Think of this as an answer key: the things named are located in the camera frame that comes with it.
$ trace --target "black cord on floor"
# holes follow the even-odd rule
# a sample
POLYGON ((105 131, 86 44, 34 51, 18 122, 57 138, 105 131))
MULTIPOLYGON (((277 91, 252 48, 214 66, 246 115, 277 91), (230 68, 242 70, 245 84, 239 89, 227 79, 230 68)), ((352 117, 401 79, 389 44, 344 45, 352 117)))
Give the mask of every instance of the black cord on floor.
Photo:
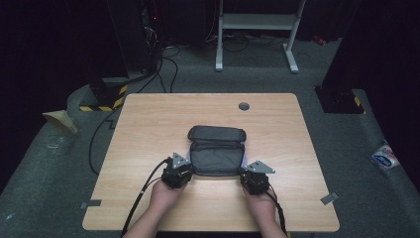
POLYGON ((233 43, 233 44, 243 44, 243 43, 245 43, 245 46, 244 47, 242 47, 241 49, 236 50, 236 51, 230 50, 229 48, 226 47, 226 44, 224 44, 223 45, 223 50, 225 50, 225 51, 227 51, 229 53, 239 53, 239 52, 242 52, 242 51, 244 51, 250 45, 250 41, 245 36, 243 38, 233 38, 229 42, 230 43, 233 43))
POLYGON ((95 132, 93 133, 93 136, 92 136, 92 138, 90 139, 90 145, 89 145, 89 167, 90 167, 90 169, 93 171, 93 173, 94 174, 96 174, 96 175, 98 175, 99 176, 99 172, 97 172, 96 170, 95 170, 95 168, 93 168, 93 164, 92 164, 92 147, 93 147, 93 140, 95 139, 95 137, 96 137, 96 134, 98 133, 98 131, 99 131, 99 128, 105 123, 105 122, 111 122, 111 124, 110 124, 110 129, 114 129, 114 128, 112 128, 112 126, 113 126, 113 120, 109 120, 109 118, 112 116, 112 115, 114 115, 114 113, 115 112, 117 112, 118 110, 120 110, 120 108, 122 108, 122 106, 123 106, 123 104, 121 104, 120 105, 120 107, 118 108, 118 109, 116 109, 116 110, 114 110, 114 111, 112 111, 104 120, 102 120, 102 122, 99 124, 99 126, 98 127, 96 127, 96 130, 95 130, 95 132))
POLYGON ((166 93, 166 87, 164 86, 163 79, 161 78, 160 73, 157 72, 157 76, 158 76, 159 81, 160 81, 161 89, 163 89, 163 92, 166 93))
POLYGON ((137 91, 137 93, 140 93, 140 92, 142 92, 143 91, 143 89, 145 89, 145 87, 147 87, 157 76, 158 76, 158 73, 160 72, 160 70, 161 70, 161 66, 162 66, 162 63, 161 63, 161 61, 160 61, 160 66, 158 67, 158 69, 157 69, 157 72, 155 73, 155 75, 145 84, 145 85, 143 85, 143 87, 142 88, 140 88, 138 91, 137 91))
POLYGON ((172 57, 175 57, 176 55, 178 55, 181 52, 181 48, 179 46, 166 47, 163 50, 166 51, 166 50, 170 50, 170 49, 177 49, 177 51, 176 51, 176 53, 174 53, 172 55, 163 56, 163 58, 172 58, 172 57))
POLYGON ((173 84, 175 83, 176 76, 178 75, 178 64, 176 64, 176 62, 172 59, 169 59, 169 58, 163 58, 163 59, 169 60, 173 63, 173 65, 175 65, 175 74, 173 75, 172 82, 170 83, 170 89, 169 89, 169 92, 173 93, 173 84))

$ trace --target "hand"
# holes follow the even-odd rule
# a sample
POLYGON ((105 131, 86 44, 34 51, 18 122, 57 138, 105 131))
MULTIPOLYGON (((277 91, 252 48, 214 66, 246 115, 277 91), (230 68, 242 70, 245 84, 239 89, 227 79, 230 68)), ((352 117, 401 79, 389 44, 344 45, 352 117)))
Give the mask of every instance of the hand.
POLYGON ((152 189, 151 203, 143 215, 133 224, 124 238, 153 238, 158 232, 160 220, 173 207, 186 185, 171 189, 159 180, 152 189))
MULTIPOLYGON (((250 209, 251 215, 254 217, 256 222, 275 221, 275 204, 271 198, 265 193, 260 195, 250 195, 248 191, 243 188, 245 198, 247 199, 248 208, 250 209)), ((274 192, 269 189, 268 193, 274 196, 274 192)))
MULTIPOLYGON (((245 188, 242 187, 242 189, 247 199, 250 213, 260 228, 262 238, 287 238, 275 221, 274 201, 265 193, 250 195, 245 188)), ((274 192, 271 189, 267 192, 274 197, 274 192)))
POLYGON ((185 187, 186 185, 181 188, 172 189, 164 184, 163 181, 157 181, 152 190, 149 209, 163 213, 167 212, 176 204, 185 187))

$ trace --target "dark background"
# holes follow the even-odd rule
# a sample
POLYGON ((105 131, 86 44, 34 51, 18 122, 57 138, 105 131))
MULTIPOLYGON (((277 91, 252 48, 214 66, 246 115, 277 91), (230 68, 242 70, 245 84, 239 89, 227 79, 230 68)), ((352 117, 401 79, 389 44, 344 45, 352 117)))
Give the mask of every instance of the dark background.
MULTIPOLYGON (((65 9, 59 2, 1 3, 1 124, 5 128, 1 134, 1 190, 45 124, 41 113, 65 109, 70 93, 87 84, 72 54, 73 44, 63 32, 65 9)), ((212 2, 206 2, 206 6, 210 4, 207 13, 213 11, 212 2)), ((417 45, 420 39, 415 15, 419 4, 411 0, 362 2, 358 9, 357 0, 307 1, 297 40, 311 41, 315 35, 326 41, 344 37, 326 85, 349 85, 367 92, 385 138, 419 187, 416 172, 420 98, 415 85, 420 78, 417 45)), ((291 0, 225 4, 226 10, 268 13, 289 12, 296 6, 291 0)), ((208 19, 205 25, 210 29, 208 19)))

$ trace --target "person's wrist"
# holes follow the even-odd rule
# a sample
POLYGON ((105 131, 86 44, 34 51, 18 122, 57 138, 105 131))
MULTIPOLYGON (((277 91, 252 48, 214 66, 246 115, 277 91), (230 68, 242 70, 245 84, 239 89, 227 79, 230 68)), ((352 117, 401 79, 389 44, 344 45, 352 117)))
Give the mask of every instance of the person's wrist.
POLYGON ((254 219, 258 226, 262 226, 265 224, 277 224, 274 217, 271 217, 270 215, 267 216, 266 214, 256 214, 254 216, 254 219))
POLYGON ((257 226, 260 228, 260 230, 265 230, 273 226, 279 227, 275 219, 266 219, 266 218, 261 218, 257 220, 257 226))
POLYGON ((146 210, 146 212, 152 213, 158 217, 163 217, 167 213, 168 210, 169 210, 169 207, 151 204, 146 210))

